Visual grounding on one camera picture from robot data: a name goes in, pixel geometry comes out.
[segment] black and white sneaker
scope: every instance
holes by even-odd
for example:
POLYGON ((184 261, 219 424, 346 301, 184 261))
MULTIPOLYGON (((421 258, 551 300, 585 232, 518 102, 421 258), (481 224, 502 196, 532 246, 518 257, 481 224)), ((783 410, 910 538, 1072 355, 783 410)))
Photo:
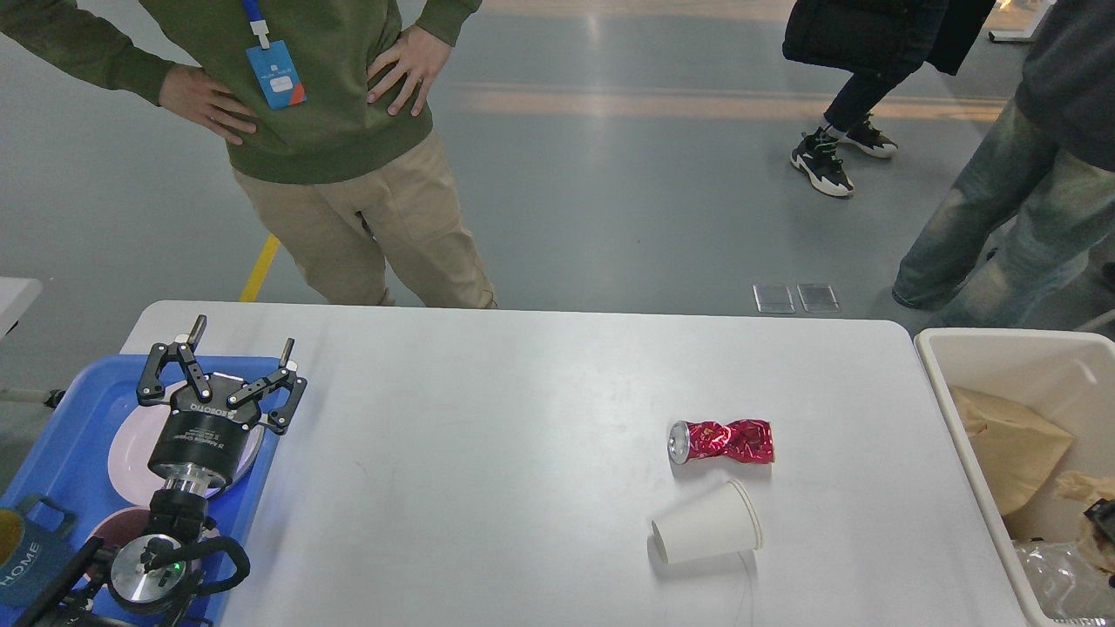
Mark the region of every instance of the black and white sneaker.
POLYGON ((842 144, 852 144, 875 158, 891 158, 899 152, 899 145, 871 125, 871 114, 853 126, 840 138, 842 144))
POLYGON ((844 174, 843 161, 836 158, 836 138, 817 128, 813 135, 802 133, 802 143, 789 154, 789 163, 809 177, 813 189, 822 194, 844 199, 855 186, 844 174))

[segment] pink plate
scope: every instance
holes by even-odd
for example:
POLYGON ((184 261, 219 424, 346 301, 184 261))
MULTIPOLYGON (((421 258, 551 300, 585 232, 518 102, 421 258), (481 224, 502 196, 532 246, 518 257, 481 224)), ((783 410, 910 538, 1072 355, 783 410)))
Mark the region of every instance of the pink plate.
MULTIPOLYGON (((168 386, 167 396, 183 385, 185 382, 168 386)), ((124 424, 113 437, 112 446, 108 447, 108 480, 113 482, 116 492, 133 505, 146 508, 151 504, 152 494, 163 488, 163 479, 147 469, 147 461, 151 460, 151 453, 158 442, 158 434, 163 432, 163 425, 169 415, 171 408, 167 405, 136 407, 124 419, 124 424)), ((232 478, 233 484, 252 466, 261 442, 263 442, 263 427, 255 426, 248 434, 248 445, 244 446, 244 453, 236 464, 236 472, 232 478)), ((205 498, 212 499, 217 492, 220 492, 217 489, 211 489, 205 493, 205 498)))

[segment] plastic bag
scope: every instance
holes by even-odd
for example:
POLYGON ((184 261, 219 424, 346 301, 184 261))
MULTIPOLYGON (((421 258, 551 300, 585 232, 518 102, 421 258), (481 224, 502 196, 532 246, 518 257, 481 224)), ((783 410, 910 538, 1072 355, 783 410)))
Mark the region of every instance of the plastic bag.
POLYGON ((1018 542, 1015 553, 1046 616, 1115 620, 1109 577, 1089 565, 1075 543, 1018 542))

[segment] white bin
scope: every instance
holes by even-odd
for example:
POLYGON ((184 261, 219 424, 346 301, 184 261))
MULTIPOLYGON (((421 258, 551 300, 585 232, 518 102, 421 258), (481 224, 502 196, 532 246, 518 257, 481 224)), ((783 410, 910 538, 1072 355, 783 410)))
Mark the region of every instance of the white bin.
POLYGON ((1021 403, 1075 435, 1053 476, 1115 476, 1115 344, 1073 331, 927 329, 914 345, 1024 614, 1035 627, 1057 626, 1038 606, 1011 538, 1073 541, 1087 505, 1054 499, 1050 479, 1026 507, 1000 518, 948 386, 1021 403))

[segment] blue lanyard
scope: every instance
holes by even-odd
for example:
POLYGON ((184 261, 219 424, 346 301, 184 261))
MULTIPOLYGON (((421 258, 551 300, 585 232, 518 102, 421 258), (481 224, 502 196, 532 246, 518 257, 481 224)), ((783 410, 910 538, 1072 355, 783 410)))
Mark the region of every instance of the blue lanyard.
POLYGON ((244 4, 244 12, 248 13, 248 21, 252 27, 252 33, 260 38, 260 48, 266 50, 271 47, 268 41, 268 22, 260 12, 259 0, 240 0, 244 4))
POLYGON ((263 21, 263 13, 260 12, 259 0, 240 0, 244 4, 244 11, 248 12, 248 21, 260 22, 263 21))

